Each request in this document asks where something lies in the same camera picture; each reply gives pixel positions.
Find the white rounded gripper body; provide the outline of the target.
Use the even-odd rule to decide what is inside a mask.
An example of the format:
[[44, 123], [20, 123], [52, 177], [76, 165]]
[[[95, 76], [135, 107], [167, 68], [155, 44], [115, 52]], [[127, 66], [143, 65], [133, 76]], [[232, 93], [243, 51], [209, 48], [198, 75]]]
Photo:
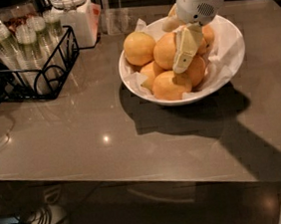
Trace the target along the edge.
[[209, 24], [224, 0], [175, 0], [177, 18], [186, 24]]

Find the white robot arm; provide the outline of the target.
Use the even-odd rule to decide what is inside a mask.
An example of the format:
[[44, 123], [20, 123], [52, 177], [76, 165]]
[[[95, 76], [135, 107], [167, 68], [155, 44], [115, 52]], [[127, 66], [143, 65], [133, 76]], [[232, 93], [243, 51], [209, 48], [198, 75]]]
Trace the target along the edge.
[[211, 23], [224, 0], [175, 0], [161, 29], [172, 32], [178, 27], [176, 52], [173, 62], [175, 73], [184, 73], [203, 39], [202, 27]]

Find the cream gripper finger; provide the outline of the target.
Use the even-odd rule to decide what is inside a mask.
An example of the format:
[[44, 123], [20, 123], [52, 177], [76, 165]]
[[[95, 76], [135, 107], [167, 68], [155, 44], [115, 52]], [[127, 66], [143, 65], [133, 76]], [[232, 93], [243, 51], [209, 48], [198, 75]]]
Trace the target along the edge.
[[173, 71], [184, 73], [193, 61], [199, 46], [202, 43], [203, 34], [199, 24], [183, 26], [176, 32], [176, 52], [174, 55]]
[[184, 23], [177, 17], [176, 4], [173, 4], [166, 19], [163, 21], [161, 29], [164, 32], [172, 32], [183, 25]]

